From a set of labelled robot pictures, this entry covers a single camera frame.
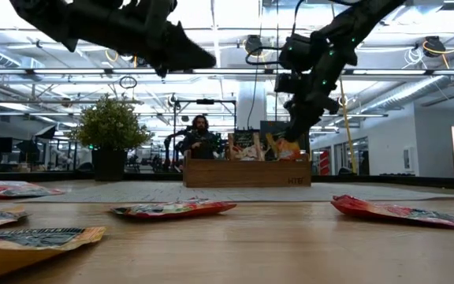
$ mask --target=carpet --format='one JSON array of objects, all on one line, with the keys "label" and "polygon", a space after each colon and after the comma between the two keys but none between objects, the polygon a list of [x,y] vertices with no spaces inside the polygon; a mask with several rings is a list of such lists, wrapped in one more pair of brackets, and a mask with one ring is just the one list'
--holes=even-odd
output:
[{"label": "carpet", "polygon": [[310,188],[188,189],[181,182],[122,181],[97,185],[60,196],[44,196],[20,202],[138,203],[173,202],[193,197],[220,201],[331,201],[332,196],[349,194],[372,201],[429,200],[451,194],[416,192],[393,187],[314,183]]}]

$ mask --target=wooden table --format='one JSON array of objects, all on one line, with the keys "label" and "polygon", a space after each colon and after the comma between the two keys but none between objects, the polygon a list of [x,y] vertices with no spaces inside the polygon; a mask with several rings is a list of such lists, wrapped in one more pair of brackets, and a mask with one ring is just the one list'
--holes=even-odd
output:
[{"label": "wooden table", "polygon": [[[454,214],[454,200],[393,202]],[[240,204],[224,215],[134,222],[109,204],[25,204],[13,228],[107,226],[97,245],[0,283],[454,282],[454,231],[359,221],[328,203]]]}]

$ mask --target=wooden box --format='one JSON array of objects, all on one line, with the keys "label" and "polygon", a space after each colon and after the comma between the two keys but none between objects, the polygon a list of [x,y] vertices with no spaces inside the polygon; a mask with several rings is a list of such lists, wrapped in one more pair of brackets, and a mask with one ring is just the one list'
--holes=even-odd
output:
[{"label": "wooden box", "polygon": [[307,187],[311,163],[191,159],[185,152],[183,184],[189,188]]}]

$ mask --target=pillar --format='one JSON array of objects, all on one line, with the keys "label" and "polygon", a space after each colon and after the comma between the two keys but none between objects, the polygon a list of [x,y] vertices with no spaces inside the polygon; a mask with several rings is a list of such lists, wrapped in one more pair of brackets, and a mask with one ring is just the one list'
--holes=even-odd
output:
[{"label": "pillar", "polygon": [[255,82],[240,82],[240,89],[237,93],[236,127],[239,130],[248,129],[249,127],[260,129],[260,121],[265,121],[266,119],[266,89],[264,82],[259,81],[257,84]]}]

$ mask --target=green plant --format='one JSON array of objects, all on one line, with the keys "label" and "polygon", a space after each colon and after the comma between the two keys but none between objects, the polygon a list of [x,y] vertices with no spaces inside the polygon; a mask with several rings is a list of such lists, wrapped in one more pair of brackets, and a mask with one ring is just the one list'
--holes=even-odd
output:
[{"label": "green plant", "polygon": [[126,151],[148,142],[154,134],[139,125],[134,101],[104,95],[95,105],[82,109],[78,127],[69,133],[82,145],[107,151]]}]

